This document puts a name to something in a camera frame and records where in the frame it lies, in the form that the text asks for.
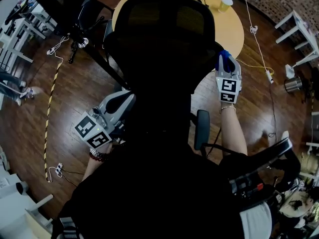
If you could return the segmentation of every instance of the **plug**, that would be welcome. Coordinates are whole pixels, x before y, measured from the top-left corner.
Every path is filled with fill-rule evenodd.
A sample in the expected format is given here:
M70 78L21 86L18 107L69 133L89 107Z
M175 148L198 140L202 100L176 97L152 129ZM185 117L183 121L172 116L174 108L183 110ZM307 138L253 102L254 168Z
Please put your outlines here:
M267 78L268 78L269 82L271 84L274 83L273 77L271 76L271 74L270 74L270 72L268 70L266 70L266 75L267 75Z
M63 167L62 163L59 163L58 166L56 167L55 173L56 173L57 175L60 175L60 174L61 174L62 167Z
M54 52L54 49L52 48L52 49L49 49L49 50L46 52L46 54L47 54L47 55L52 55L53 52Z

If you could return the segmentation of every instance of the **round wooden table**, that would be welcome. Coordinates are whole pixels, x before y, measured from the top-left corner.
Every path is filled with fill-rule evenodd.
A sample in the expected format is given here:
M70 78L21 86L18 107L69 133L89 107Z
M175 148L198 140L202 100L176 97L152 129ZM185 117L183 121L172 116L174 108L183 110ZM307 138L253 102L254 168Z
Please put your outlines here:
M123 4L127 0L121 0L116 6L113 18L112 28L115 29L116 19ZM221 0L206 0L209 9L214 16L215 21L215 39L223 48L236 58L244 45L244 29L243 25L233 8L229 8L225 13L219 12Z

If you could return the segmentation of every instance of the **blue object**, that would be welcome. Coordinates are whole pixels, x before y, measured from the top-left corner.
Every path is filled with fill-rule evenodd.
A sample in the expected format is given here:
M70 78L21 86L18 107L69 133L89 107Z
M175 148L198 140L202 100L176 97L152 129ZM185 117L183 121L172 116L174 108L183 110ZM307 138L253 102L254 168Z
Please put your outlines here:
M218 59L217 62L215 64L215 68L218 71L219 70L219 57L220 55L222 55L223 57L223 66L224 66L224 70L226 73L230 73L231 70L229 68L229 64L228 64L228 58L231 56L230 53L227 50L222 50L219 54L218 54Z

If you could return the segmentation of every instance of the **yellow and black striped tape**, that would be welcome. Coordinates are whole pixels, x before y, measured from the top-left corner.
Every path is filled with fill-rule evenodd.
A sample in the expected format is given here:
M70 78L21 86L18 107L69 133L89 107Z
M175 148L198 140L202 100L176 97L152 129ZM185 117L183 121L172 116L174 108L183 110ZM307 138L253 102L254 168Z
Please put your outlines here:
M45 122L44 156L43 156L43 158L44 158L44 172L45 172L45 178L46 178L47 182L51 182L51 181L48 180L48 171L47 171L47 164L46 164L46 144L47 144L47 140L48 140L48 127L49 127L49 118L50 118L50 107L51 107L51 102L52 102L55 82L56 82L56 79L58 78L59 69L60 69L61 65L62 65L62 62L60 64L58 64L58 67L56 68L56 72L55 72L55 75L54 75L54 80L53 80L53 83L52 83L50 98L49 98L48 110L47 110L47 113L46 113L47 117L46 117L46 122Z

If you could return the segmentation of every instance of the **brick wall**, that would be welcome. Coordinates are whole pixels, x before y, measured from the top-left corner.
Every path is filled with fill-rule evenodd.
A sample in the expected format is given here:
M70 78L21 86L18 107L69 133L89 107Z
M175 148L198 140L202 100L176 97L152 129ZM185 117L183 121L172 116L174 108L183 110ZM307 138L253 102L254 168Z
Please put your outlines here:
M247 2L262 11L275 23L294 9L310 25L313 33L319 31L319 0L247 0ZM292 22L284 25L284 30L291 28L291 25ZM293 34L291 38L295 43L300 43L304 39L299 33ZM310 50L308 45L301 49L304 54L308 54ZM312 62L312 65L317 66L318 62L319 60Z

